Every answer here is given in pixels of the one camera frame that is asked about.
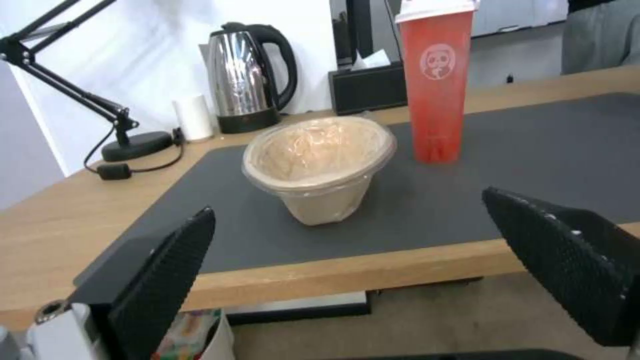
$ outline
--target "lamp cord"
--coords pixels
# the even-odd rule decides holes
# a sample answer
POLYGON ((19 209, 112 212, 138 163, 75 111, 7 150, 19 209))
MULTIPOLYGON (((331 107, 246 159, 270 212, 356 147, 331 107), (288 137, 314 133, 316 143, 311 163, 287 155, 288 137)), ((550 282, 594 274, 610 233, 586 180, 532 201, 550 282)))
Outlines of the lamp cord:
MULTIPOLYGON (((95 151, 102 144, 104 144, 105 141, 107 141, 107 139, 109 138, 109 136, 111 136, 111 134, 113 134, 113 131, 115 131, 115 129, 116 129, 115 126, 111 127, 111 129, 109 130, 107 135, 105 135, 104 138, 100 139, 100 141, 97 144, 95 144, 95 146, 91 149, 91 151, 89 151, 89 153, 86 155, 86 157, 84 158, 84 161, 83 161, 83 165, 84 165, 85 169, 89 170, 90 172, 93 172, 94 174, 98 174, 97 170, 95 170, 94 168, 89 166, 89 164, 88 164, 89 159, 93 156, 93 154, 95 154, 95 151)), ((179 127, 173 130, 173 144, 178 146, 178 147, 180 147, 180 152, 178 153, 178 156, 175 157, 175 159, 169 161, 166 164, 159 165, 159 166, 156 166, 156 167, 132 168, 131 172, 132 173, 151 172, 151 171, 156 171, 156 170, 161 170, 161 169, 164 169, 164 168, 168 168, 171 165, 177 163, 178 161, 180 161, 180 159, 182 159, 182 156, 184 155, 184 138, 182 136, 182 130, 179 127)))
POLYGON ((391 32, 394 34, 396 40, 396 49, 398 50, 398 58, 400 62, 404 62, 402 59, 402 50, 400 49, 400 41, 398 41, 398 35, 396 34, 396 24, 394 23, 393 16, 391 15, 391 6, 389 0, 385 0, 385 8, 387 8, 387 17, 389 18, 389 24, 391 25, 391 32))

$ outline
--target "white cup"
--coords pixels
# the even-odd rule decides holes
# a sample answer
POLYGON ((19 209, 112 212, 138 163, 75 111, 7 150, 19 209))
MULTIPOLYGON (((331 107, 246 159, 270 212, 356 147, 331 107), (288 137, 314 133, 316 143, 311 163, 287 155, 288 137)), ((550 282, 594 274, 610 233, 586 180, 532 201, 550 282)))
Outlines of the white cup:
POLYGON ((213 124, 204 95, 182 97, 173 100, 184 138, 188 142, 204 140, 213 136, 213 124))

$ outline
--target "plastic wrap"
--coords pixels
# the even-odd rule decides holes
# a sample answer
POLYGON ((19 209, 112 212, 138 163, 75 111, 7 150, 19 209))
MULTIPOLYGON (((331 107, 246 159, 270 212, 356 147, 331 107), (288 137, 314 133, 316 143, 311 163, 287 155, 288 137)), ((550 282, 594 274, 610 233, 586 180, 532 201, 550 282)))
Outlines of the plastic wrap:
POLYGON ((330 117, 280 126, 247 146, 243 172, 278 195, 307 225, 339 222, 352 214, 396 150, 383 126, 362 117, 330 117))

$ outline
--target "stainless steel kettle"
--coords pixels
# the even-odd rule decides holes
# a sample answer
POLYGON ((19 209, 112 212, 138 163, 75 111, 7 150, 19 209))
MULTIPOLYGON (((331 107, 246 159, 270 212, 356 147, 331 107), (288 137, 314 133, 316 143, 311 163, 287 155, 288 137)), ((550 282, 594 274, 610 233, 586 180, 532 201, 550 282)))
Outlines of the stainless steel kettle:
POLYGON ((223 133, 245 133, 277 124, 298 86, 298 70, 287 39, 272 26, 229 22, 211 33, 205 59, 218 124, 223 133), (263 44, 278 46, 289 80, 278 94, 263 44))

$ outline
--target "white cup lid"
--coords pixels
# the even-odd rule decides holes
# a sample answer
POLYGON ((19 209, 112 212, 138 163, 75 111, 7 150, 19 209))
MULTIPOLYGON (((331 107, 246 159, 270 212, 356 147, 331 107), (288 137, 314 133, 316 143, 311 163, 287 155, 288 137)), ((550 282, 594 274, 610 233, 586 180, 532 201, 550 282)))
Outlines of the white cup lid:
POLYGON ((396 23, 452 13, 472 12, 479 6, 480 0, 402 0, 396 23))

